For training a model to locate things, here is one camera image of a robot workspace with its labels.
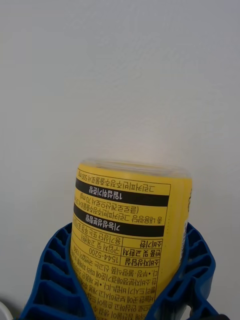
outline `yellow label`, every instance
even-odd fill
[[[97,320],[143,320],[183,254],[192,180],[80,164],[70,245]]]

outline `can lid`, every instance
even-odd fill
[[[190,173],[181,167],[150,163],[138,163],[105,159],[86,159],[83,165],[115,171],[125,171],[155,177],[191,178]]]

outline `black label band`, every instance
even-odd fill
[[[136,237],[164,236],[164,225],[139,225],[102,219],[97,216],[88,214],[87,212],[79,209],[79,207],[75,204],[73,211],[79,220],[83,221],[89,226],[101,229],[102,231]]]
[[[169,195],[136,193],[94,186],[76,179],[76,188],[86,195],[131,205],[167,207]]]

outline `blue holder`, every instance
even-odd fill
[[[96,320],[70,262],[72,224],[58,230],[40,257],[32,292],[19,319]],[[207,302],[216,263],[201,234],[187,225],[181,265],[158,296],[145,320],[178,320],[186,305],[189,319],[218,313]]]

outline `yellow can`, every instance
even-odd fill
[[[179,168],[82,162],[72,267],[97,320],[143,320],[184,251],[192,179]]]

